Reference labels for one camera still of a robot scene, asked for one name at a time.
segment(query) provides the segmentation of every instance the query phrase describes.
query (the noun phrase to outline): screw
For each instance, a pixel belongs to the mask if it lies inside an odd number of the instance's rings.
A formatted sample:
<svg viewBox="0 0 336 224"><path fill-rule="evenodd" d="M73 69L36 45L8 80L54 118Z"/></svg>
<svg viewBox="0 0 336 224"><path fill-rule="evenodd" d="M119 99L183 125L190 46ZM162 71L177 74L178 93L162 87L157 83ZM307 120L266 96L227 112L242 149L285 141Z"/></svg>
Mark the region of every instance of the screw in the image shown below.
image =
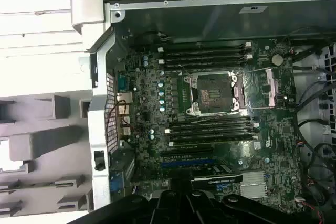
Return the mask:
<svg viewBox="0 0 336 224"><path fill-rule="evenodd" d="M231 203L237 203L238 202L238 199L235 198L235 197L229 197L227 200Z"/></svg>
<svg viewBox="0 0 336 224"><path fill-rule="evenodd" d="M199 197L201 195L202 195L202 193L200 191L194 191L193 192L193 196L195 196L195 197Z"/></svg>

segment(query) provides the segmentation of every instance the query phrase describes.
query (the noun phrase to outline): pci express slot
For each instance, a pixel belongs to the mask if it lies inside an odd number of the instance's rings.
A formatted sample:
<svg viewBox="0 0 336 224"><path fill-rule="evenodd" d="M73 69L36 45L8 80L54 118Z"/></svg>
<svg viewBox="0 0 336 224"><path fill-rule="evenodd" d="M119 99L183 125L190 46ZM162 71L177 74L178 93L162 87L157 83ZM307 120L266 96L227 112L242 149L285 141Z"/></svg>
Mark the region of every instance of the pci express slot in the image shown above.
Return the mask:
<svg viewBox="0 0 336 224"><path fill-rule="evenodd" d="M176 167L183 167L183 166L200 166L205 164L214 164L215 160L212 158L204 158L204 159L196 159L190 161L175 161L175 162L162 162L160 167L162 169L165 168L176 168Z"/></svg>
<svg viewBox="0 0 336 224"><path fill-rule="evenodd" d="M169 151L162 151L160 153L161 157L170 157L170 156L183 156L183 155L213 155L214 149L213 148L190 148L190 149L176 149L176 150L169 150Z"/></svg>

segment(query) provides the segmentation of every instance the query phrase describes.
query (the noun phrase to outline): green circuit board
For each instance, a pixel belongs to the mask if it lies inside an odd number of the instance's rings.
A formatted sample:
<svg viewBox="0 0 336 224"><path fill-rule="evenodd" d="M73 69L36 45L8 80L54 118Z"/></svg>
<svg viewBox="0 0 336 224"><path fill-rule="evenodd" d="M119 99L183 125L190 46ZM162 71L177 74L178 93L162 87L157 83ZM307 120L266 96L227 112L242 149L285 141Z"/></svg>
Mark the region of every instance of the green circuit board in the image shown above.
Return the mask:
<svg viewBox="0 0 336 224"><path fill-rule="evenodd" d="M251 45L252 57L247 59L243 68L232 71L243 79L244 116L253 119L254 138L200 144L213 148L212 158L217 163L225 162L241 171L246 179L241 183L217 184L208 190L218 200L228 194L246 196L253 190L264 190L260 194L262 197L257 195L251 198L284 212L301 211L294 202L294 196L300 194L301 186L297 163L293 159L296 94L292 62L289 57L284 57L282 65L274 67L270 61L275 54L285 55L289 48L274 39L254 40ZM124 62L125 69L117 72L118 92L134 94L128 115L130 134L121 135L120 139L135 149L137 170L132 185L137 186L138 193L147 198L152 191L169 187L171 170L182 169L162 168L160 165L163 162L162 152L179 148L170 145L165 130L170 123L183 123L195 118L186 113L192 106L190 85L184 81L189 71L183 69L162 73L160 58L159 52L131 52ZM276 97L270 97L270 86L276 89ZM181 148L199 148L200 145L191 144ZM207 169L207 165L188 169L198 171ZM258 176L260 184L244 184L250 175Z"/></svg>

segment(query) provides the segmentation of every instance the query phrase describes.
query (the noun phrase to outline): blue pci slot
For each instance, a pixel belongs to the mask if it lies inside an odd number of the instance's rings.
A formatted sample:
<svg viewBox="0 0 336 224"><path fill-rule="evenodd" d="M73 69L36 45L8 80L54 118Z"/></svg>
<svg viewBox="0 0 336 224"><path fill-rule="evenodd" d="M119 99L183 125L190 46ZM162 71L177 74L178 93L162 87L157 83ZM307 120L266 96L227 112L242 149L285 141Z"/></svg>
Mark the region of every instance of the blue pci slot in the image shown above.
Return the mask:
<svg viewBox="0 0 336 224"><path fill-rule="evenodd" d="M180 166L194 166L194 165L203 165L203 164L213 164L215 163L214 159L198 159L191 161L176 161L176 162L164 162L161 163L161 168L175 168Z"/></svg>

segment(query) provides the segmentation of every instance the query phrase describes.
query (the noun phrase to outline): heatsink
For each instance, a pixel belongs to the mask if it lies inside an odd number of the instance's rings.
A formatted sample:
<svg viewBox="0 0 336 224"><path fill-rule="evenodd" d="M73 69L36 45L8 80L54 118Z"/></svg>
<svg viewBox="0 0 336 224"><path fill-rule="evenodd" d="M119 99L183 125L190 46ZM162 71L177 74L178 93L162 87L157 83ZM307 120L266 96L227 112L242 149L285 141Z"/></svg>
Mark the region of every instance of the heatsink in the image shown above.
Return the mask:
<svg viewBox="0 0 336 224"><path fill-rule="evenodd" d="M263 171L244 172L240 183L240 194L249 199L267 196L267 186Z"/></svg>

